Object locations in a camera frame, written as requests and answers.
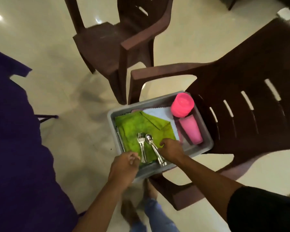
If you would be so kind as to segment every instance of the pink cup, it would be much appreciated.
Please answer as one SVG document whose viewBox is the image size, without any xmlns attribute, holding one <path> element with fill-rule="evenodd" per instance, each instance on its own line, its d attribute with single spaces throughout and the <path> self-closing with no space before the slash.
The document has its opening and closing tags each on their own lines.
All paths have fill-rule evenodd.
<svg viewBox="0 0 290 232">
<path fill-rule="evenodd" d="M 193 98 L 187 93 L 179 93 L 171 106 L 173 116 L 178 118 L 186 117 L 194 108 Z"/>
<path fill-rule="evenodd" d="M 179 122 L 194 145 L 203 142 L 200 129 L 193 115 L 179 119 Z"/>
</svg>

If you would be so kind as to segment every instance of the gray plastic tray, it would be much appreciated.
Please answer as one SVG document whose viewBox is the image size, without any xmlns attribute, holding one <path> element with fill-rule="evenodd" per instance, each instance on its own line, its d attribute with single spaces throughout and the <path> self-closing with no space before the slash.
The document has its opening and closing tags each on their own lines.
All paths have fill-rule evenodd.
<svg viewBox="0 0 290 232">
<path fill-rule="evenodd" d="M 113 109 L 110 110 L 108 112 L 108 122 L 109 125 L 111 127 L 111 132 L 112 132 L 112 136 L 114 138 L 115 141 L 115 147 L 117 150 L 117 153 L 120 155 L 123 150 L 120 146 L 120 141 L 118 139 L 117 136 L 117 132 L 116 132 L 116 124 L 115 124 L 115 117 L 117 116 L 121 116 L 124 115 L 126 113 L 130 113 L 132 110 L 135 109 L 146 109 L 146 108 L 158 108 L 158 107 L 169 107 L 172 105 L 176 95 L 178 93 L 183 93 L 184 91 L 179 91 L 176 93 L 172 93 L 172 94 L 168 94 L 168 95 L 164 95 L 161 97 L 157 97 L 157 98 L 153 98 L 150 100 L 146 100 L 143 102 L 138 102 L 138 103 L 134 103 L 131 105 L 124 105 L 120 108 L 117 109 Z M 193 114 L 195 120 L 197 121 L 198 127 L 200 129 L 202 138 L 203 138 L 203 142 L 198 144 L 198 145 L 193 145 L 190 143 L 190 140 L 184 137 L 184 141 L 183 141 L 183 149 L 186 155 L 190 156 L 190 157 L 194 157 L 197 156 L 199 154 L 202 154 L 204 152 L 209 151 L 210 149 L 213 148 L 214 142 L 209 134 L 209 131 L 207 130 L 205 123 L 201 117 L 201 114 L 199 113 L 196 105 L 194 105 L 194 109 L 191 111 L 190 114 Z M 176 126 L 178 127 L 178 129 L 181 130 L 181 133 L 183 134 L 183 136 L 185 136 L 185 132 L 183 131 L 183 129 L 181 128 L 179 122 L 178 122 L 178 118 L 174 118 Z M 139 169 L 139 172 L 137 173 L 134 182 L 140 181 L 142 179 L 145 179 L 147 177 L 150 177 L 151 175 L 157 174 L 157 173 L 161 173 L 161 172 L 165 172 L 169 169 L 172 169 L 175 167 L 174 164 L 167 162 L 168 164 L 166 166 L 161 167 L 158 163 L 151 163 L 151 164 L 147 164 L 143 167 L 141 167 Z"/>
</svg>

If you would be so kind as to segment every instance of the green cloth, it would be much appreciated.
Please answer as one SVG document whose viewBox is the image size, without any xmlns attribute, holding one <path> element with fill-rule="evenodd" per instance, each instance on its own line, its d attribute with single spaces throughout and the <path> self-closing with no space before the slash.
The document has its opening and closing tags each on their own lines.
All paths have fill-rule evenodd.
<svg viewBox="0 0 290 232">
<path fill-rule="evenodd" d="M 144 132 L 151 134 L 155 145 L 159 145 L 163 138 L 176 139 L 169 121 L 148 115 L 142 111 L 125 114 L 115 117 L 116 126 L 119 129 L 126 151 L 138 152 L 141 157 L 141 148 L 136 138 L 136 134 Z M 152 147 L 145 142 L 144 144 L 147 162 L 150 163 L 157 159 Z"/>
</svg>

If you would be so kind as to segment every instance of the black sleeve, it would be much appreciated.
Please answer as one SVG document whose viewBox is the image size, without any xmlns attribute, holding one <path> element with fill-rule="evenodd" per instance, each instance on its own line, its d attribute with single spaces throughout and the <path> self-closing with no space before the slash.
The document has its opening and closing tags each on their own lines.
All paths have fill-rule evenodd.
<svg viewBox="0 0 290 232">
<path fill-rule="evenodd" d="M 290 197 L 241 187 L 230 198 L 227 221 L 235 231 L 290 231 Z"/>
</svg>

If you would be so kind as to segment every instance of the silverware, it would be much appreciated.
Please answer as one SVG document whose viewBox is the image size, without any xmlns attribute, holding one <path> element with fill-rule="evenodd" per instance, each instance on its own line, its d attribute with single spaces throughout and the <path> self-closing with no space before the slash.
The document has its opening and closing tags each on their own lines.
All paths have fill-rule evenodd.
<svg viewBox="0 0 290 232">
<path fill-rule="evenodd" d="M 120 132 L 119 132 L 119 129 L 118 129 L 117 126 L 116 126 L 116 132 L 117 132 L 117 135 L 118 135 L 118 138 L 119 138 L 119 141 L 120 141 L 120 145 L 121 145 L 121 147 L 122 147 L 122 150 L 123 150 L 124 152 L 126 152 L 126 151 L 125 151 L 125 148 L 124 148 L 124 143 L 123 143 L 123 141 L 122 141 L 122 139 L 121 139 Z"/>
<path fill-rule="evenodd" d="M 154 149 L 154 152 L 156 153 L 156 155 L 157 155 L 157 157 L 158 157 L 158 162 L 159 162 L 159 164 L 160 164 L 161 166 L 166 166 L 167 163 L 165 162 L 164 158 L 159 154 L 159 152 L 158 152 L 158 148 L 157 148 L 157 146 L 154 144 L 154 140 L 153 140 L 152 136 L 151 136 L 150 134 L 146 134 L 145 139 L 146 139 L 146 142 L 147 142 L 148 144 L 150 144 L 151 147 Z"/>
<path fill-rule="evenodd" d="M 147 163 L 147 158 L 146 158 L 145 150 L 144 150 L 145 133 L 137 133 L 136 137 L 138 139 L 138 142 L 139 142 L 140 148 L 141 148 L 141 153 L 142 153 L 141 162 Z"/>
</svg>

